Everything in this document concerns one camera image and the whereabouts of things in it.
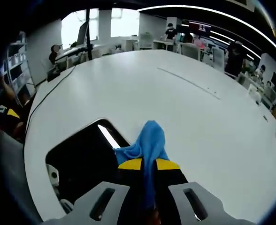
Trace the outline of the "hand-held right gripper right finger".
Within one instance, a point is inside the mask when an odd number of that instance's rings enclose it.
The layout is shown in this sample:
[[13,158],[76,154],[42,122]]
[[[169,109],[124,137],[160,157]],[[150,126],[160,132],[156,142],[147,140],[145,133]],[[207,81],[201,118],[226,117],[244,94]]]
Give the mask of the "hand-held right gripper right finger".
[[178,164],[157,159],[155,200],[162,225],[253,225],[229,215],[223,203],[197,182],[188,182]]

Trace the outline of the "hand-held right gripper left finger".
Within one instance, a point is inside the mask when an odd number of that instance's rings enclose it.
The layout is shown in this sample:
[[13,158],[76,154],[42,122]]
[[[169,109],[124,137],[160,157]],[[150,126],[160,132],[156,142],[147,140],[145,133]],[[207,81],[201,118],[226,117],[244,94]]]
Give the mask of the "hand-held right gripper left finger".
[[116,183],[103,181],[78,198],[73,210],[44,225],[141,225],[143,159],[122,163]]

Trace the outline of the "person's right hand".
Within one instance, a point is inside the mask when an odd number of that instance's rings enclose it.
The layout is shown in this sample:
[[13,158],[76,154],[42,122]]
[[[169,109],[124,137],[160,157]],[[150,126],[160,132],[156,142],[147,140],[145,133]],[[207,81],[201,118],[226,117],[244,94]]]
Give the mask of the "person's right hand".
[[152,225],[161,225],[161,217],[158,211],[157,206],[155,205],[153,208],[153,213],[152,213]]

